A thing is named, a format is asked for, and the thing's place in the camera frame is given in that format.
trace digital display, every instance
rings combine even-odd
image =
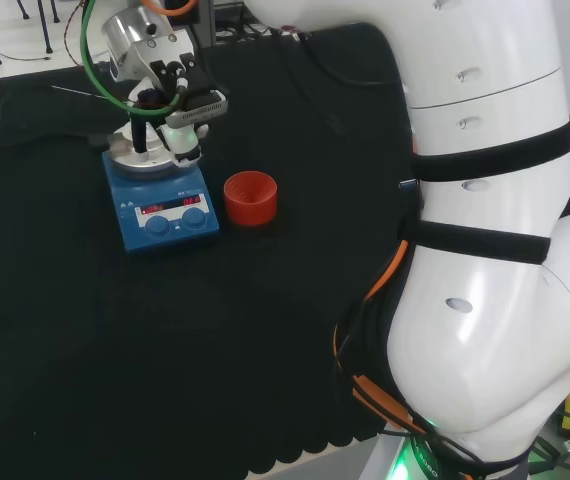
[[[152,213],[162,212],[163,210],[170,210],[172,208],[187,207],[189,205],[196,205],[201,203],[200,195],[192,195],[191,197],[183,197],[177,200],[172,200],[171,202],[159,203],[157,205],[148,205],[147,207],[141,207],[141,213],[143,215],[150,215]]]

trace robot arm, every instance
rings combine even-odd
[[[206,121],[227,111],[227,98],[207,77],[185,29],[140,5],[113,15],[102,27],[115,81],[137,80],[129,100],[158,108],[177,93],[179,104],[166,118],[132,116],[112,140],[112,159],[130,171],[149,171],[172,162],[189,167],[201,158],[199,136]],[[195,125],[203,125],[199,134]]]
[[[285,30],[377,27],[401,74],[417,158],[436,171],[470,152],[489,162],[498,147],[518,148],[568,124],[549,0],[246,4]],[[479,175],[492,169],[476,164],[469,176],[419,177],[421,219],[551,238],[547,260],[417,246],[389,337],[381,339],[412,409],[488,463],[522,458],[570,393],[570,217],[559,220],[570,196],[570,149],[535,165],[524,159],[494,165],[500,174]],[[409,478],[424,478],[418,462]]]

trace orange cable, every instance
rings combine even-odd
[[[165,15],[167,17],[180,17],[181,15],[185,15],[189,13],[197,3],[197,0],[189,0],[187,5],[181,8],[176,8],[174,10],[167,10],[166,8],[161,8],[156,5],[152,0],[141,0],[143,5],[149,8],[151,11],[158,13],[159,15]]]
[[[378,292],[381,288],[383,288],[383,285],[385,285],[388,282],[388,280],[392,277],[392,275],[396,273],[398,266],[401,264],[403,258],[405,257],[405,253],[407,253],[408,247],[409,247],[409,242],[407,240],[403,240],[401,244],[398,246],[398,250],[396,251],[396,256],[394,257],[394,260],[392,260],[392,263],[389,264],[389,267],[387,267],[385,273],[383,273],[381,278],[378,279],[376,284],[369,291],[369,293],[365,297],[365,301],[372,298],[376,294],[376,292]]]

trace black fabric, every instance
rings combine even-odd
[[[424,220],[403,222],[399,237],[422,247],[472,257],[542,265],[551,239]]]
[[[518,142],[449,155],[414,155],[412,171],[419,180],[454,182],[525,170],[570,152],[570,120],[551,132]]]
[[[392,73],[370,30],[315,46],[360,78]],[[78,138],[40,138],[126,117],[66,92],[12,102],[7,123],[27,128],[0,124],[0,146],[39,139],[0,149],[0,479],[236,480],[382,427],[361,406],[346,404],[349,422],[335,408],[331,338],[396,247],[403,94],[341,88],[290,53],[347,138],[298,96],[269,41],[215,49],[233,96],[202,170],[221,235],[149,255],[124,253],[100,157]],[[93,91],[69,69],[0,80],[0,98],[38,83]],[[223,183],[248,169],[279,184],[266,229],[225,219]]]

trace red cup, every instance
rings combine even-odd
[[[223,189],[230,220],[244,227],[271,222],[276,216],[276,192],[272,177],[263,172],[240,172],[231,176]]]

